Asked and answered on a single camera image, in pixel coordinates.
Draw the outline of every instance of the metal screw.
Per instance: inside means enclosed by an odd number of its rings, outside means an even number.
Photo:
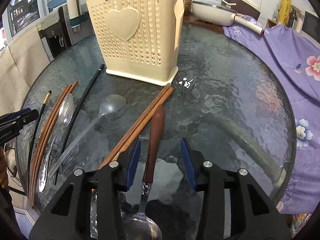
[[[109,166],[110,166],[111,168],[118,167],[118,165],[119,165],[119,163],[118,163],[117,161],[113,161],[113,162],[109,163]]]
[[[248,171],[246,169],[239,169],[239,173],[240,175],[245,176],[248,174]]]
[[[83,170],[81,169],[76,169],[73,174],[76,175],[76,176],[80,176],[81,174],[83,173]]]
[[[205,161],[205,162],[203,163],[203,166],[206,167],[206,168],[211,168],[212,165],[213,165],[212,162],[209,162],[209,161]]]

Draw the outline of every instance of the purple tablecloth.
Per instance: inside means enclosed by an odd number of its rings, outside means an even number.
[[[252,17],[243,17],[259,25]],[[265,29],[259,36],[233,24],[224,27],[224,34],[264,61],[288,95],[296,121],[297,152],[280,211],[312,213],[320,201],[320,48],[284,25]]]

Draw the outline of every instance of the robotic claw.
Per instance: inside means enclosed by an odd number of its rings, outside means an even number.
[[[38,116],[38,110],[30,108],[0,116],[0,146],[17,137],[23,126],[36,120]]]
[[[118,161],[101,170],[76,169],[46,206],[29,239],[92,239],[90,204],[92,189],[97,189],[99,239],[125,240],[117,192],[126,192],[132,186],[140,151],[141,143],[137,139]],[[180,142],[180,151],[191,187],[196,192],[205,192],[197,240],[223,239],[224,189],[230,189],[231,199],[231,237],[228,239],[291,239],[285,221],[247,170],[220,169],[205,161],[201,152],[191,149],[185,138]]]

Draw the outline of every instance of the glass tabletop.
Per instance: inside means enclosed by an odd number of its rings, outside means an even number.
[[[76,107],[101,63],[97,40],[91,36],[57,57],[35,81],[23,107],[40,109],[48,90],[52,90],[52,98],[34,147],[64,86],[79,81],[73,92]],[[179,71],[172,82],[175,91],[164,104],[164,135],[146,213],[159,225],[164,239],[195,239],[203,195],[193,192],[188,184],[180,140],[187,138],[194,150],[201,151],[206,160],[222,169],[247,169],[274,200],[281,197],[280,188],[286,186],[286,178],[291,175],[294,121],[289,100],[270,69],[248,49],[221,34],[183,25],[177,66]],[[86,134],[73,150],[73,159],[60,169],[57,185],[50,179],[42,193],[36,191],[38,212],[75,168],[95,170],[161,89],[103,72],[76,119],[68,144],[98,114],[100,101],[106,95],[122,95],[127,104],[118,112],[102,117]],[[25,189],[34,125],[24,127],[17,138],[17,163]],[[139,135],[141,156],[133,186],[129,192],[119,193],[122,214],[138,210],[148,138],[149,125]],[[49,168],[58,153],[59,146],[52,152]],[[93,237],[97,236],[95,204],[93,199]]]

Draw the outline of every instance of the metal spoon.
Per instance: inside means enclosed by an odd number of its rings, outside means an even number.
[[[148,156],[142,179],[142,192],[138,213],[124,216],[122,225],[126,240],[162,240],[161,230],[158,225],[145,214],[148,196],[153,183],[158,148],[164,129],[164,108],[162,105],[156,109],[150,126],[150,139]]]
[[[105,99],[103,99],[100,103],[99,114],[88,124],[88,126],[70,143],[67,149],[61,154],[58,161],[53,165],[51,170],[49,171],[49,178],[51,178],[54,173],[58,170],[61,164],[70,156],[72,149],[77,145],[77,143],[81,140],[81,138],[93,127],[96,122],[100,119],[100,117],[111,114],[120,110],[127,103],[127,100],[120,95],[108,95]]]
[[[39,192],[42,192],[45,188],[47,182],[47,174],[48,174],[48,164],[49,164],[49,157],[51,155],[53,145],[58,137],[59,132],[68,126],[71,121],[73,115],[73,96],[72,94],[67,94],[64,98],[60,108],[59,108],[59,117],[58,117],[58,129],[53,137],[52,143],[50,145],[50,150],[47,153],[42,172],[39,176]]]

